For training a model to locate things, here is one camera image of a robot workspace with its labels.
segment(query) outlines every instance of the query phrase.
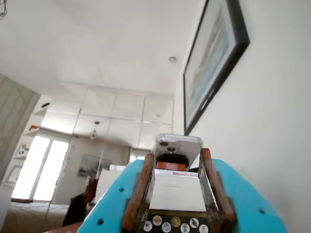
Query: wall shelf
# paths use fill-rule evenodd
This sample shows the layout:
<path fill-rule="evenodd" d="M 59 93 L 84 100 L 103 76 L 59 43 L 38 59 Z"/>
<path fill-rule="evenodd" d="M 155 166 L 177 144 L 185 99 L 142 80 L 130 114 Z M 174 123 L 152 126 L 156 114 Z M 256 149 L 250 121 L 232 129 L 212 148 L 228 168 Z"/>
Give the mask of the wall shelf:
<path fill-rule="evenodd" d="M 58 131 L 54 131 L 48 128 L 42 128 L 42 127 L 38 127 L 36 129 L 33 129 L 27 133 L 24 133 L 24 136 L 28 136 L 28 137 L 35 137 L 37 136 L 38 133 L 42 133 L 42 134 L 49 134 L 49 135 L 55 135 L 55 136 L 62 136 L 62 137 L 71 137 L 72 134 L 69 133 L 62 133 L 62 132 L 58 132 Z"/>
<path fill-rule="evenodd" d="M 47 110 L 48 110 L 48 108 L 43 108 L 43 109 L 33 113 L 33 115 L 44 117 L 44 115 L 46 114 Z"/>

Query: round badge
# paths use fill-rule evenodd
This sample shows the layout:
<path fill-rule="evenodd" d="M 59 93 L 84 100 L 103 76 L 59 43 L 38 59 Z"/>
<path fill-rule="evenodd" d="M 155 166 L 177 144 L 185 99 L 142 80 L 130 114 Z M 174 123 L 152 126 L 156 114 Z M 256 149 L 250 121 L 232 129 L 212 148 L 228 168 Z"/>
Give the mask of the round badge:
<path fill-rule="evenodd" d="M 172 229 L 172 227 L 171 227 L 170 223 L 164 222 L 164 223 L 162 224 L 162 231 L 163 231 L 164 233 L 170 232 L 171 229 Z"/>
<path fill-rule="evenodd" d="M 162 223 L 162 218 L 159 215 L 156 215 L 152 219 L 152 222 L 154 223 L 155 226 L 160 226 Z"/>
<path fill-rule="evenodd" d="M 190 226 L 187 223 L 183 223 L 180 226 L 180 231 L 181 231 L 181 233 L 189 233 Z"/>
<path fill-rule="evenodd" d="M 181 224 L 180 218 L 179 217 L 173 217 L 171 220 L 171 224 L 173 227 L 179 227 Z"/>
<path fill-rule="evenodd" d="M 199 227 L 199 232 L 200 232 L 200 233 L 208 233 L 208 227 L 207 227 L 207 225 L 202 224 L 202 225 Z"/>
<path fill-rule="evenodd" d="M 199 226 L 199 220 L 197 218 L 190 219 L 190 226 L 192 228 L 197 228 Z"/>
<path fill-rule="evenodd" d="M 146 221 L 146 222 L 145 222 L 144 230 L 145 230 L 146 232 L 149 232 L 149 231 L 152 230 L 152 223 L 151 223 L 150 221 Z"/>

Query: black picture frame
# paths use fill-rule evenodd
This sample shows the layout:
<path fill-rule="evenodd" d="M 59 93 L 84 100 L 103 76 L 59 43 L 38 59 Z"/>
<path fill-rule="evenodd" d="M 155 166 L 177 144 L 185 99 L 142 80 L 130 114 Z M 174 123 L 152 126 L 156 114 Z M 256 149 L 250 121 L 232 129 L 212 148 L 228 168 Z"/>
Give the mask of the black picture frame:
<path fill-rule="evenodd" d="M 212 83 L 210 89 L 208 90 L 207 94 L 205 95 L 203 101 L 200 102 L 199 107 L 197 108 L 193 118 L 190 120 L 188 126 L 187 126 L 187 117 L 186 117 L 186 71 L 187 67 L 191 61 L 191 56 L 193 53 L 193 50 L 195 48 L 196 41 L 198 39 L 199 32 L 201 30 L 202 22 L 204 20 L 204 17 L 206 15 L 206 10 L 208 8 L 208 3 L 210 0 L 207 0 L 203 9 L 203 13 L 198 25 L 198 29 L 194 38 L 194 42 L 185 66 L 185 70 L 183 73 L 183 84 L 184 84 L 184 132 L 185 135 L 189 135 L 194 128 L 195 124 L 203 114 L 203 112 L 206 110 L 209 103 L 212 101 L 214 96 L 217 94 L 218 90 L 221 88 L 222 84 L 225 82 L 226 78 L 231 73 L 232 69 L 236 65 L 236 63 L 239 61 L 241 56 L 243 55 L 244 51 L 250 44 L 250 39 L 248 36 L 248 32 L 246 29 L 245 21 L 243 18 L 243 14 L 241 11 L 239 0 L 225 0 L 228 5 L 228 11 L 230 15 L 230 19 L 232 22 L 232 28 L 233 28 L 233 34 L 234 38 L 236 40 L 236 45 L 232 52 L 230 53 L 228 59 L 225 61 L 224 65 L 221 68 L 221 71 L 217 75 L 216 79 Z"/>

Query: framed picture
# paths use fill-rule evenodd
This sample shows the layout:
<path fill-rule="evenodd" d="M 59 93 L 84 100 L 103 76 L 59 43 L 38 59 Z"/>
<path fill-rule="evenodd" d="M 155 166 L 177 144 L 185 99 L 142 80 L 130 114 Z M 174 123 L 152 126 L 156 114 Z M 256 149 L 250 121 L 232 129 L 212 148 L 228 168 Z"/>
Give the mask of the framed picture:
<path fill-rule="evenodd" d="M 100 157 L 96 157 L 93 155 L 83 155 L 81 163 L 80 163 L 80 167 L 79 167 L 78 176 L 84 176 L 84 177 L 90 176 L 91 178 L 95 178 L 99 160 L 100 160 Z M 109 170 L 111 163 L 112 163 L 111 160 L 102 159 L 100 170 L 102 169 Z"/>
<path fill-rule="evenodd" d="M 20 165 L 15 165 L 12 167 L 11 172 L 6 180 L 6 184 L 10 186 L 15 186 L 16 181 L 19 177 L 20 171 L 21 171 L 22 166 Z"/>
<path fill-rule="evenodd" d="M 249 43 L 239 0 L 207 0 L 184 71 L 185 135 Z"/>
<path fill-rule="evenodd" d="M 30 146 L 31 146 L 31 143 L 22 142 L 19 146 L 18 151 L 16 152 L 15 158 L 25 159 L 27 157 Z"/>

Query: french door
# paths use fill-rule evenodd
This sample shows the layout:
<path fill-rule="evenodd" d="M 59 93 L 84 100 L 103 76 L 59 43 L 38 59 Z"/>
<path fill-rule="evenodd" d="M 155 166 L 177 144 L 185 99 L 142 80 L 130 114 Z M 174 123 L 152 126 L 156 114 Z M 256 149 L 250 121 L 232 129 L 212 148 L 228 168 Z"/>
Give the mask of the french door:
<path fill-rule="evenodd" d="M 20 171 L 12 197 L 50 201 L 66 157 L 69 139 L 38 134 Z"/>

